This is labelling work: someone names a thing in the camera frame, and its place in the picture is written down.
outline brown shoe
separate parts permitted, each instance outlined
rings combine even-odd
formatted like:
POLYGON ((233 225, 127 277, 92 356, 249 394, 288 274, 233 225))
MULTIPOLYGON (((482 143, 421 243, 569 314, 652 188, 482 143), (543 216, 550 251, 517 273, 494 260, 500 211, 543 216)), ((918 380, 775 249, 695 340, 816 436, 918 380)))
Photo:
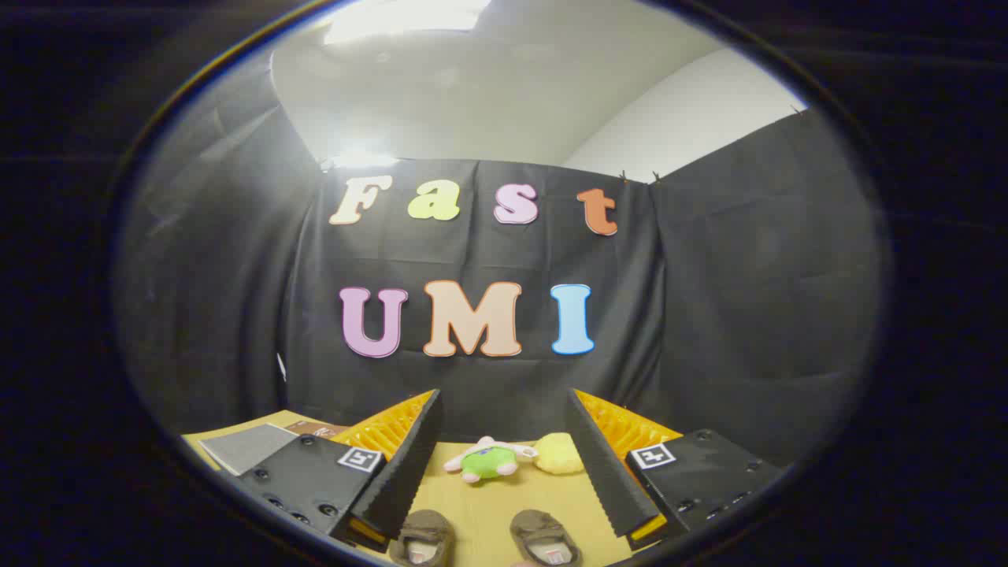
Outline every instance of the brown shoe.
POLYGON ((419 509, 406 517, 399 538, 389 544, 388 555, 405 567, 445 567, 455 543, 455 530, 444 516, 419 509))
POLYGON ((521 556, 535 565, 581 566, 581 549, 563 526, 544 512, 519 512, 511 521, 511 537, 518 544, 521 556))

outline yellow plush ball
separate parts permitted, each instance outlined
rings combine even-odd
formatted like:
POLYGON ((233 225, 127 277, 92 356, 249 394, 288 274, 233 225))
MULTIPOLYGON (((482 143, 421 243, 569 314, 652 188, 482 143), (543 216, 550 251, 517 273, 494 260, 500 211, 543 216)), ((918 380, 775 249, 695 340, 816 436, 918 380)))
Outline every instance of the yellow plush ball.
POLYGON ((535 443, 535 450, 539 456, 532 462, 546 472, 571 474, 585 470, 570 433, 550 433, 535 443))

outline black curtain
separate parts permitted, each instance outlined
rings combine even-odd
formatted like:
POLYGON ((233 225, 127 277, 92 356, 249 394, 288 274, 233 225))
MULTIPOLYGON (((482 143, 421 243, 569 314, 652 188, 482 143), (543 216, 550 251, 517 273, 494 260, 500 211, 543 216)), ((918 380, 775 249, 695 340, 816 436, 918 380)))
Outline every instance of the black curtain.
POLYGON ((573 386, 673 429, 718 430, 783 464, 857 383, 877 322, 878 239, 867 179, 815 113, 650 185, 486 160, 324 174, 272 95, 267 63, 180 119, 123 229, 121 346, 138 390, 173 431, 281 408, 352 424, 438 387, 445 439, 534 439, 562 430, 573 386), (330 225, 347 179, 374 175, 393 186, 356 224, 330 225), (462 188, 459 216, 409 217, 416 187, 440 179, 462 188), (538 192, 531 224, 494 219, 494 194, 512 183, 538 192), (616 201, 613 236, 588 229, 576 198, 596 188, 616 201), (494 281, 521 285, 522 352, 424 355, 423 286, 433 279, 459 281, 474 307, 494 281), (587 354, 550 349, 558 284, 592 288, 587 354), (346 287, 371 291, 371 337, 382 333, 377 292, 408 292, 393 355, 366 358, 346 345, 346 287))
POLYGON ((199 93, 150 155, 112 286, 139 395, 177 433, 282 409, 280 297, 322 176, 276 98, 269 54, 199 93))
POLYGON ((885 274, 870 179, 815 111, 652 188, 665 270, 661 378, 673 429, 711 428, 777 464, 852 402, 885 274))

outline ceiling light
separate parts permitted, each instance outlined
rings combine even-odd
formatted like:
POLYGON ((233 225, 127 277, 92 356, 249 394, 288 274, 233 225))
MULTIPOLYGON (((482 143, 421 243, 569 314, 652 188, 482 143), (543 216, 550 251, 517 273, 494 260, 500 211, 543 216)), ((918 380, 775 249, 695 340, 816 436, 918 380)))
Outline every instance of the ceiling light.
POLYGON ((333 14, 326 44, 424 29, 469 31, 490 0, 358 0, 333 14))
POLYGON ((323 171, 328 171, 333 167, 371 167, 371 166, 387 166, 393 163, 397 163, 399 160, 391 155, 385 155, 383 153, 368 153, 366 151, 350 151, 347 153, 341 153, 340 155, 335 155, 328 159, 325 159, 321 165, 323 171))

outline wooden table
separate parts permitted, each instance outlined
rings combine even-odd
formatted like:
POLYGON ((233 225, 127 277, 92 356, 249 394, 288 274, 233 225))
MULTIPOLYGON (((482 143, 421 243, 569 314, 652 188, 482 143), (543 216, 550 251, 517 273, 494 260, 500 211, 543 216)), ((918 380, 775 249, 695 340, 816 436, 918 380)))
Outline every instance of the wooden table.
MULTIPOLYGON (((285 428, 300 420, 318 421, 282 411, 244 424, 182 437, 208 465, 220 469, 198 440, 266 423, 285 428)), ((455 528, 455 567, 509 567, 520 561, 521 555, 511 540, 508 527, 511 519, 526 508, 541 509, 558 520, 582 548, 585 567, 609 565, 630 557, 629 545, 624 538, 613 534, 585 472, 552 475, 539 470, 527 459, 519 458, 521 465, 513 475, 471 485, 463 482, 459 473, 450 474, 442 468, 446 461, 470 446, 437 444, 411 508, 435 509, 455 528)), ((359 549, 391 563, 385 554, 359 549)))

